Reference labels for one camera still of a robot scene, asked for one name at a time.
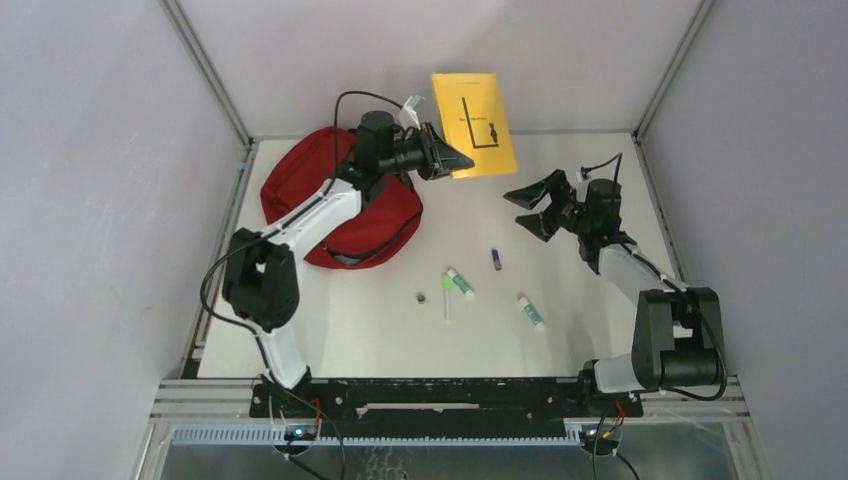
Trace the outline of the yellow notebook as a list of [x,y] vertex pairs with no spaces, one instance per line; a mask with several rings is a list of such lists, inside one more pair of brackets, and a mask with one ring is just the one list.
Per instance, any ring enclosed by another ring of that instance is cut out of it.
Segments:
[[454,179],[513,174],[518,170],[508,118],[493,73],[433,73],[443,138],[474,162]]

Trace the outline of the red student backpack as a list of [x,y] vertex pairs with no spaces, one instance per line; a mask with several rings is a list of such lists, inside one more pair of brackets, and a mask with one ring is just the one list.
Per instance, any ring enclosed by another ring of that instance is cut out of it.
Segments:
[[[354,134],[332,127],[317,130],[286,153],[260,192],[266,221],[273,223],[316,193],[355,143]],[[423,204],[408,175],[390,176],[374,202],[305,255],[327,269],[368,269],[397,254],[419,227]]]

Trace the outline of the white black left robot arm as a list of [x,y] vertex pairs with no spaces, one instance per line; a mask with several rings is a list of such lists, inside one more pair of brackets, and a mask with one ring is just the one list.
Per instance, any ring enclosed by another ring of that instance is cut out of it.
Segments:
[[474,162],[434,127],[403,128],[395,116],[365,113],[357,128],[326,127],[297,143],[260,192],[267,226],[237,230],[222,260],[221,294],[233,324],[255,337],[274,404],[290,417],[311,407],[301,383],[309,368],[290,322],[303,263],[367,269],[391,259],[417,230],[423,203],[410,179],[436,180]]

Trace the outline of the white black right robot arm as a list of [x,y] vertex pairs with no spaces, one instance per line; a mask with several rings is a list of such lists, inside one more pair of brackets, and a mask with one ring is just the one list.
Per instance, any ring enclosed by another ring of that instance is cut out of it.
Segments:
[[503,197],[525,209],[515,221],[536,238],[547,242],[561,230],[575,235],[580,259],[636,308],[630,351],[585,364],[589,382],[577,391],[584,412],[605,415],[618,394],[668,391],[704,402],[724,395],[728,371],[718,295],[674,279],[639,250],[621,227],[617,178],[574,186],[556,170]]

